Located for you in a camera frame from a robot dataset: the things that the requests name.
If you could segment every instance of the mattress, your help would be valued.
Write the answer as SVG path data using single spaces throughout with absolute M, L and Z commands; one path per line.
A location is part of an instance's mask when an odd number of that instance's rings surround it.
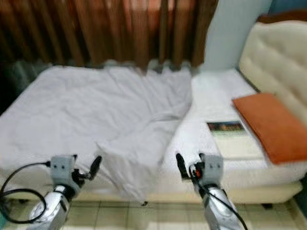
M 193 104 L 170 143 L 159 172 L 157 193 L 194 192 L 191 183 L 183 183 L 175 159 L 180 152 L 186 166 L 199 160 L 199 152 L 216 154 L 218 149 L 205 124 L 208 121 L 241 120 L 232 99 L 256 93 L 235 70 L 202 72 L 192 80 Z M 249 134 L 255 139 L 248 127 Z M 273 165 L 263 153 L 262 159 L 225 160 L 222 186 L 226 190 L 289 184 L 303 178 L 307 162 Z

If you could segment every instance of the cable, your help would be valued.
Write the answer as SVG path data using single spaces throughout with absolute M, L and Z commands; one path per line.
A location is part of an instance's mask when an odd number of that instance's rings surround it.
M 205 191 L 205 193 L 206 193 L 207 195 L 214 197 L 216 200 L 218 200 L 218 201 L 221 202 L 224 206 L 226 206 L 226 207 L 227 207 L 227 208 L 238 218 L 238 220 L 239 220 L 239 221 L 241 222 L 241 224 L 243 225 L 244 230 L 248 230 L 248 227 L 246 226 L 246 224 L 245 224 L 243 218 L 240 216 L 239 213 L 237 213 L 230 205 L 228 205 L 227 203 L 225 203 L 223 200 L 221 200 L 221 199 L 218 198 L 217 196 L 215 196 L 215 195 L 213 195 L 212 193 L 210 193 L 210 191 L 209 191 L 206 187 L 201 186 L 200 183 L 199 183 L 197 180 L 195 180 L 195 178 L 194 178 L 194 176 L 193 176 L 193 174 L 192 174 L 192 172 L 191 172 L 191 166 L 189 166 L 189 173 L 190 173 L 191 179 L 192 179 L 200 188 L 202 188 L 202 189 Z
M 50 167 L 50 162 L 38 162 L 38 163 L 32 163 L 32 164 L 27 164 L 25 166 L 20 167 L 19 169 L 16 169 L 4 182 L 1 190 L 0 190 L 0 212 L 3 214 L 3 216 L 10 222 L 15 223 L 15 224 L 30 224 L 33 223 L 34 221 L 36 221 L 37 219 L 39 219 L 46 211 L 47 209 L 47 203 L 45 198 L 37 191 L 33 190 L 33 189 L 28 189 L 28 188 L 19 188 L 19 189 L 12 189 L 10 191 L 5 192 L 4 189 L 6 187 L 6 185 L 8 184 L 8 182 L 12 179 L 12 177 L 17 174 L 19 171 L 21 171 L 22 169 L 31 167 L 31 166 L 36 166 L 36 165 L 45 165 L 47 167 Z M 37 196 L 40 201 L 43 203 L 44 205 L 44 210 L 42 211 L 41 214 L 39 214 L 37 217 L 30 219 L 30 220 L 15 220 L 9 217 L 9 215 L 5 212 L 5 207 L 4 207 L 4 198 L 5 196 L 14 194 L 14 193 L 32 193 L 35 196 Z

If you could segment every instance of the pillow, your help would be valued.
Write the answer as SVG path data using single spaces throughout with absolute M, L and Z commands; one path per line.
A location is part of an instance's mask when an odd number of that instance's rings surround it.
M 307 160 L 307 129 L 272 94 L 233 100 L 275 164 Z

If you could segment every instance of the book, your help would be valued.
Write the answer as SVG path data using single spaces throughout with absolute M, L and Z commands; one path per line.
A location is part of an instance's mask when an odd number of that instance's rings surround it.
M 263 158 L 256 140 L 240 121 L 207 122 L 216 146 L 224 159 L 253 160 Z

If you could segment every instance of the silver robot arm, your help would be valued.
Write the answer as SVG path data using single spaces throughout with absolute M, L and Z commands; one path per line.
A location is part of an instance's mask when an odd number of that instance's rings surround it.
M 51 177 L 54 184 L 52 192 L 45 196 L 47 209 L 43 216 L 33 222 L 27 230 L 60 230 L 70 209 L 70 202 L 75 198 L 85 180 L 93 180 L 96 176 L 101 157 L 98 156 L 92 163 L 89 173 L 80 173 L 74 168 L 77 155 L 61 155 L 51 159 Z M 42 213 L 44 205 L 39 202 L 32 210 L 30 219 Z
M 178 153 L 177 165 L 183 180 L 192 180 L 194 189 L 203 199 L 205 217 L 211 230 L 242 230 L 234 204 L 220 187 L 223 175 L 223 158 L 200 154 L 201 161 L 186 171 L 184 159 Z

